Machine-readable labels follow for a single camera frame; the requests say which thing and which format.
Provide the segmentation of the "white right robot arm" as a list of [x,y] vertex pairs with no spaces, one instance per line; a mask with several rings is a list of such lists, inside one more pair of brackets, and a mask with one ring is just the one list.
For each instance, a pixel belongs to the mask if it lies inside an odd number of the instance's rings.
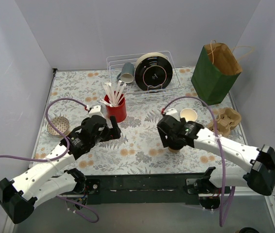
[[180,150],[185,146],[204,150],[235,164],[233,168],[218,170],[211,168],[202,180],[202,188],[213,193],[223,185],[226,187],[249,187],[258,194],[269,196],[275,187],[275,150],[248,146],[215,133],[203,125],[177,120],[165,115],[157,129],[164,147]]

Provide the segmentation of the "green paper bag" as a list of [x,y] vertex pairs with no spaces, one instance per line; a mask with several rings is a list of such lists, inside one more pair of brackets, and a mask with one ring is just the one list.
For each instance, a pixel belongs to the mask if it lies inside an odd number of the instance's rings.
[[242,73],[239,60],[254,50],[249,48],[249,52],[237,59],[233,55],[235,49],[230,49],[225,43],[211,40],[203,46],[191,82],[204,105],[215,105],[224,100]]

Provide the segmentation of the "cardboard cup carrier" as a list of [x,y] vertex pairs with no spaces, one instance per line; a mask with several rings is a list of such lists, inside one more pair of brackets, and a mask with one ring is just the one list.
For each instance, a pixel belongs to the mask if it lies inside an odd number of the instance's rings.
[[228,137],[233,129],[241,122],[241,115],[232,108],[223,108],[216,116],[217,132]]

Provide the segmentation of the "brown paper coffee cup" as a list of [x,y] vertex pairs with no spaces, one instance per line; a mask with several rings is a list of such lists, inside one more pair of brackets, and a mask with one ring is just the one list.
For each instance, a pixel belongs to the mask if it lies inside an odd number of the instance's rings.
[[171,149],[170,147],[168,147],[168,150],[172,153],[178,153],[180,150],[174,150],[174,149]]

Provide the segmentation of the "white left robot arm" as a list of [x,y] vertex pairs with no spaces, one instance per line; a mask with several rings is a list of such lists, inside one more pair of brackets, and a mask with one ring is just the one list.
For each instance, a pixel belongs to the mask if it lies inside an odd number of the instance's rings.
[[84,119],[67,138],[46,157],[46,162],[37,163],[21,175],[0,181],[0,205],[13,223],[26,220],[40,204],[57,195],[73,192],[83,194],[86,177],[76,168],[66,170],[63,175],[54,175],[88,153],[97,143],[119,139],[121,130],[116,118],[110,117],[112,127],[106,119],[93,115]]

